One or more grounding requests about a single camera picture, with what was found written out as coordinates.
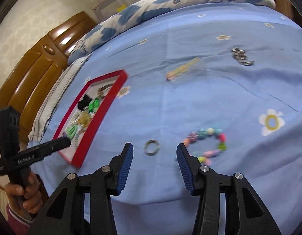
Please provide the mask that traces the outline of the person's left hand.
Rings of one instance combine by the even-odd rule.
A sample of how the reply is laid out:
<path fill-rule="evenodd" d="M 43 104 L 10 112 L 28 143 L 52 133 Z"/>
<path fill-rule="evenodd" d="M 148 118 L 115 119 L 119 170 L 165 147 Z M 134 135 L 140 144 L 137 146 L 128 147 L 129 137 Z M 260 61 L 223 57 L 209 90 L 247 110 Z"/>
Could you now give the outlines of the person's left hand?
<path fill-rule="evenodd" d="M 28 176 L 28 186 L 24 189 L 20 185 L 7 183 L 5 185 L 5 192 L 8 197 L 10 208 L 22 218 L 25 218 L 25 213 L 22 207 L 30 214 L 37 214 L 42 206 L 41 192 L 39 191 L 39 180 L 37 176 L 31 171 Z M 22 207 L 17 201 L 17 197 L 24 197 Z"/>

